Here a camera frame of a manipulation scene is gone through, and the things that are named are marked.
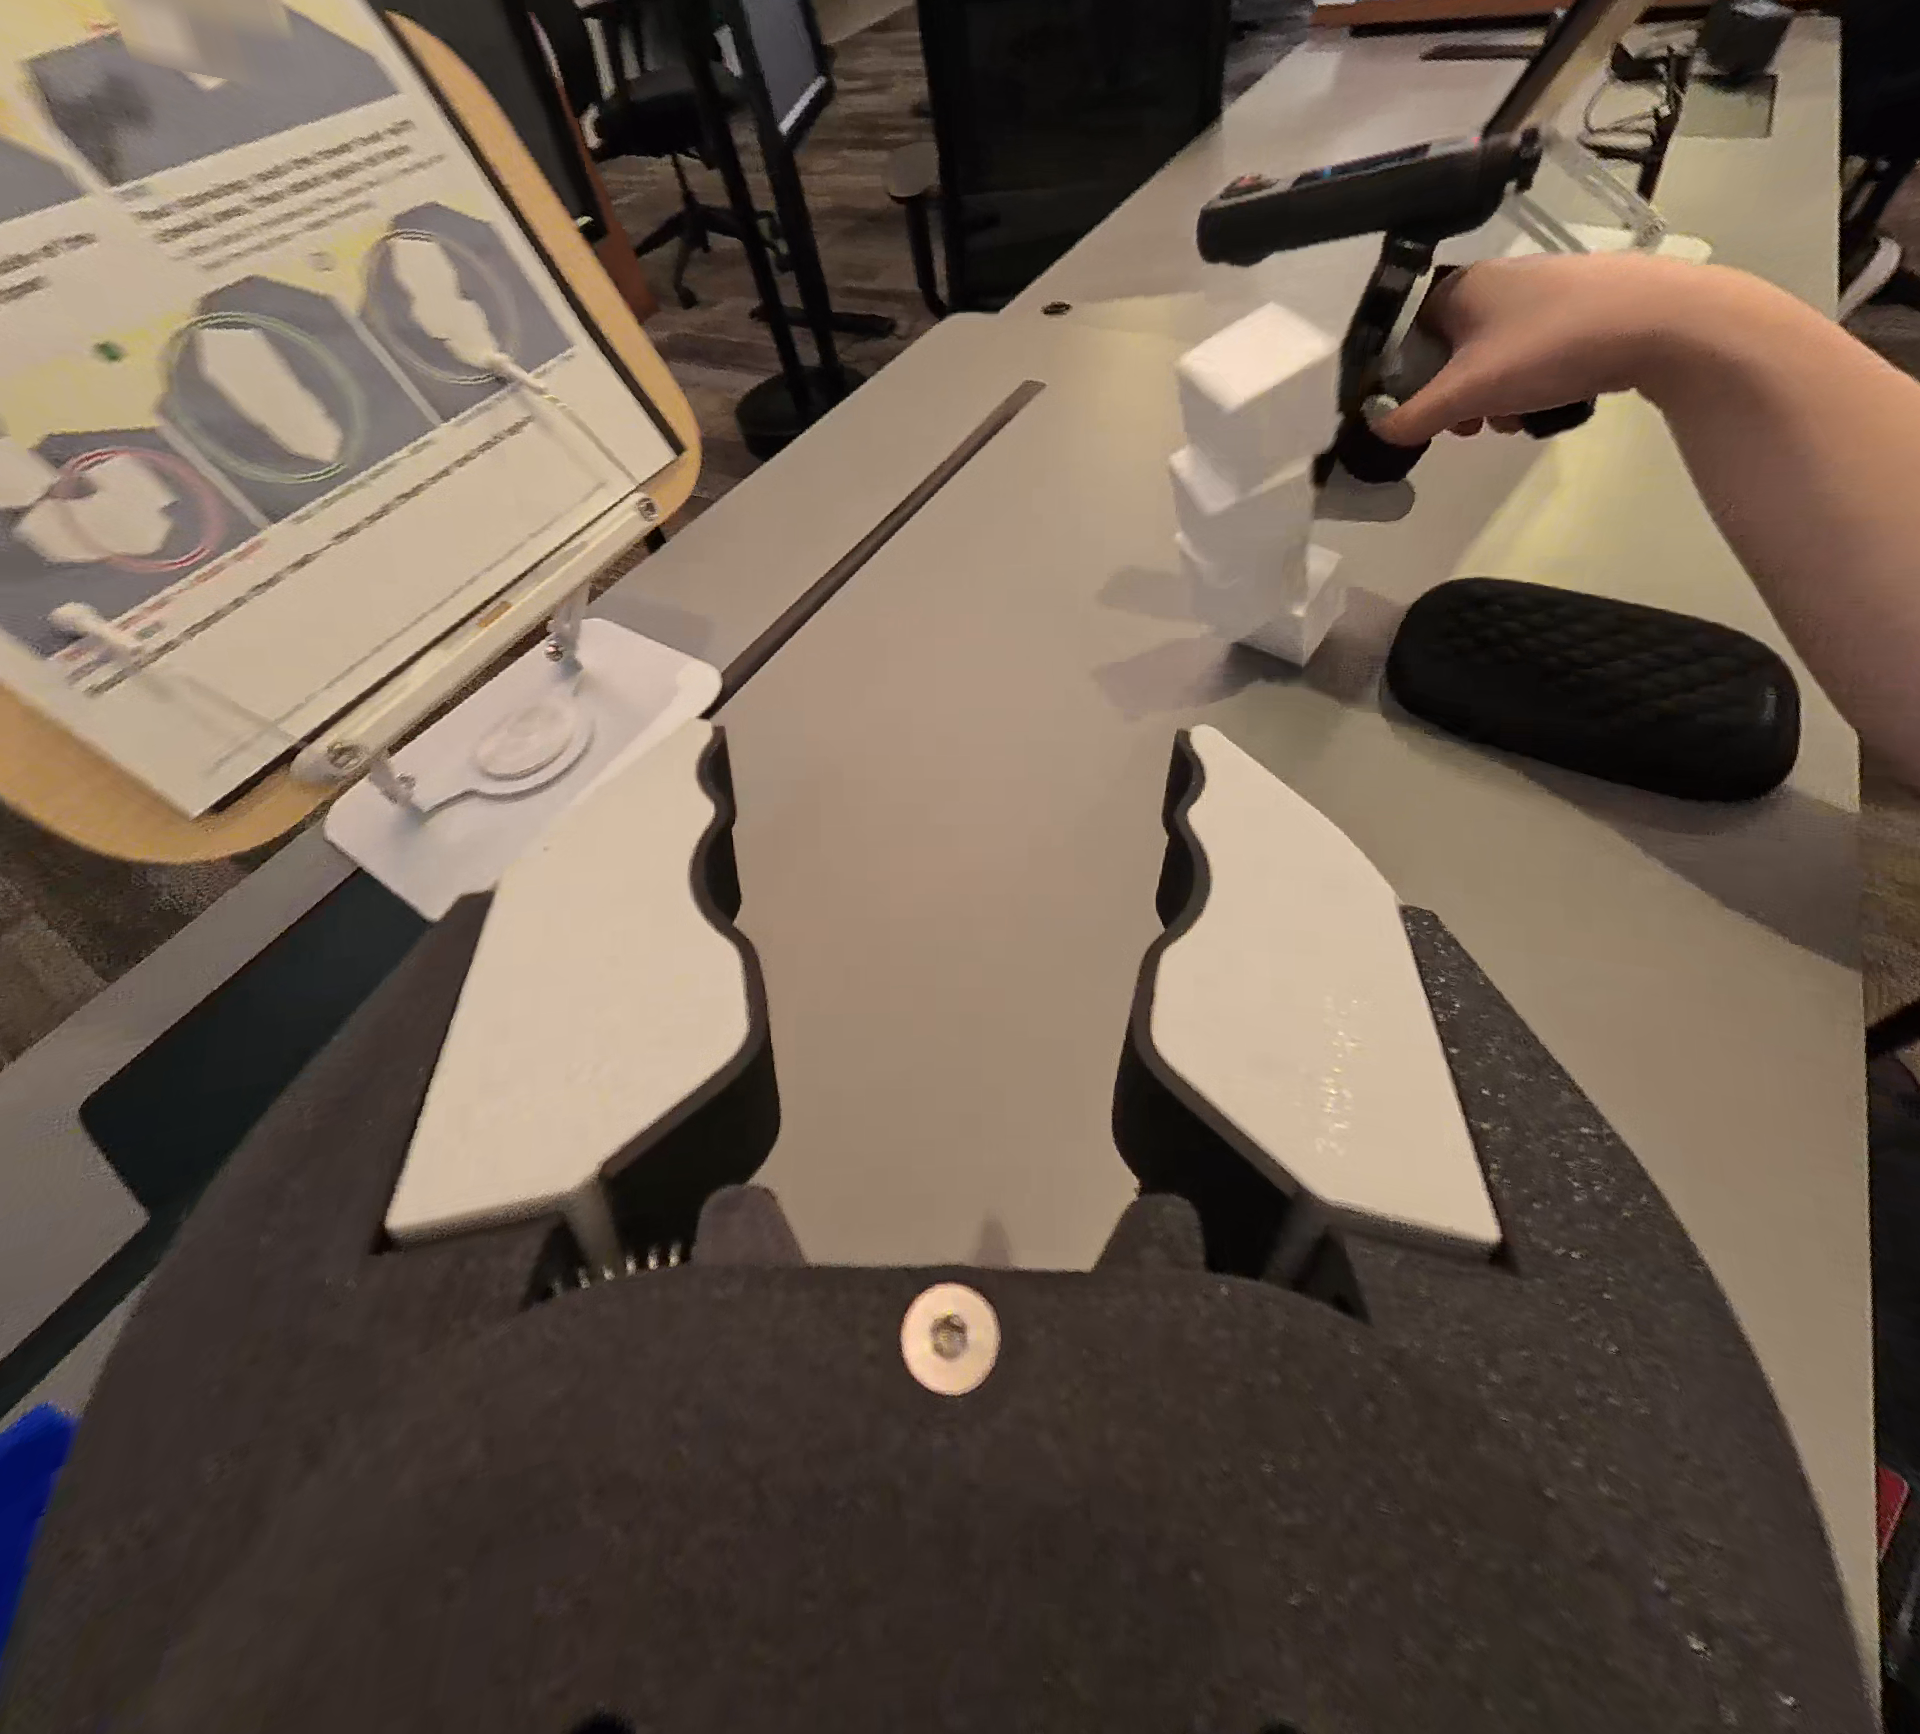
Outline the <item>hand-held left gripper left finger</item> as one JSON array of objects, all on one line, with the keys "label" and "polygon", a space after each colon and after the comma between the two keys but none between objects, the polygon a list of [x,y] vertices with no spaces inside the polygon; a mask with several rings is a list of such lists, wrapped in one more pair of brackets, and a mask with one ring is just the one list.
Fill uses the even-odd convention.
[{"label": "hand-held left gripper left finger", "polygon": [[782,1108],[737,820],[726,732],[691,719],[506,869],[389,1241],[559,1221],[612,1275],[692,1247],[709,1198],[764,1166]]}]

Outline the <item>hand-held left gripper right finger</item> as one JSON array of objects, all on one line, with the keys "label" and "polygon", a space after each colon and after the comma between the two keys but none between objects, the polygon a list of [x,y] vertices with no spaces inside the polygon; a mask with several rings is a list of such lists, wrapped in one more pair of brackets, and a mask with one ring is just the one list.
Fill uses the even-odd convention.
[{"label": "hand-held left gripper right finger", "polygon": [[1395,886],[1212,726],[1176,732],[1163,826],[1116,1084],[1170,1101],[1306,1234],[1490,1262],[1502,1223]]}]

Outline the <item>person's right forearm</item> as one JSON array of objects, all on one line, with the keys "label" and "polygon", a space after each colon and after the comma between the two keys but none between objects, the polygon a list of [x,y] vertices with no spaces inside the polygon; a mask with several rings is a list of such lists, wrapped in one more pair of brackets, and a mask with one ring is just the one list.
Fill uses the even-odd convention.
[{"label": "person's right forearm", "polygon": [[1723,538],[1879,762],[1919,786],[1919,388],[1737,268],[1635,260],[1665,418]]}]

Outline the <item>person's right hand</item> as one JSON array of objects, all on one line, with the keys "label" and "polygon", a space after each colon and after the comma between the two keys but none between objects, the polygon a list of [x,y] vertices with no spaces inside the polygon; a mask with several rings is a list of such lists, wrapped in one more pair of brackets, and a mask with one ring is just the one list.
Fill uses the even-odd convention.
[{"label": "person's right hand", "polygon": [[1396,447],[1638,393],[1668,401],[1689,376],[1695,327],[1719,269],[1687,258],[1601,253],[1490,258],[1439,279],[1411,333],[1445,349],[1439,368],[1380,411]]}]

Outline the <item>black mesh office chair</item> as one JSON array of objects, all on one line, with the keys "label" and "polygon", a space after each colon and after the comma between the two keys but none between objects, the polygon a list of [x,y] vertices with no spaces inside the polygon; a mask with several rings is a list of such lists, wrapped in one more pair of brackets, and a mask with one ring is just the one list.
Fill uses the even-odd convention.
[{"label": "black mesh office chair", "polygon": [[992,314],[1223,114],[1233,0],[915,0],[931,139],[894,152],[927,310]]}]

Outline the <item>white and wooden document stand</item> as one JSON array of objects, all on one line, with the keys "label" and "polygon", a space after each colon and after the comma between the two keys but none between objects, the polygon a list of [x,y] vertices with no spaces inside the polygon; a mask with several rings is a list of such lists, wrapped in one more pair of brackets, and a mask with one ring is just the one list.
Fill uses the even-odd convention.
[{"label": "white and wooden document stand", "polygon": [[611,275],[612,215],[525,0],[368,0],[396,24],[508,202],[555,250],[646,393],[684,440],[651,521],[548,562],[465,632],[324,734],[350,762],[300,754],[229,806],[186,820],[5,690],[5,814],[90,855],[200,866],[250,855],[332,810],[331,838],[430,916],[489,890],[536,831],[628,754],[645,754],[719,687],[717,669],[590,618],[599,575],[634,559],[700,474],[692,409]]}]

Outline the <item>small black box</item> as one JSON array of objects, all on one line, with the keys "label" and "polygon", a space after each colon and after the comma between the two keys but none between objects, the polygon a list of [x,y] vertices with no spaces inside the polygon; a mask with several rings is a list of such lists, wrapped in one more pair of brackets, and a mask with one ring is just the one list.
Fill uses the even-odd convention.
[{"label": "small black box", "polygon": [[1773,71],[1795,8],[1782,0],[1712,0],[1695,41],[1695,66],[1712,81],[1744,88]]}]

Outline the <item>printed instruction sheet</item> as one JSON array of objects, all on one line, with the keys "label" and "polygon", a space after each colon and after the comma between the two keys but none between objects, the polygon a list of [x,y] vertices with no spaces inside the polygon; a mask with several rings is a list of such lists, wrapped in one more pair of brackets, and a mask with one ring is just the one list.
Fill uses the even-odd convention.
[{"label": "printed instruction sheet", "polygon": [[5,692],[195,820],[682,455],[370,0],[5,0]]}]

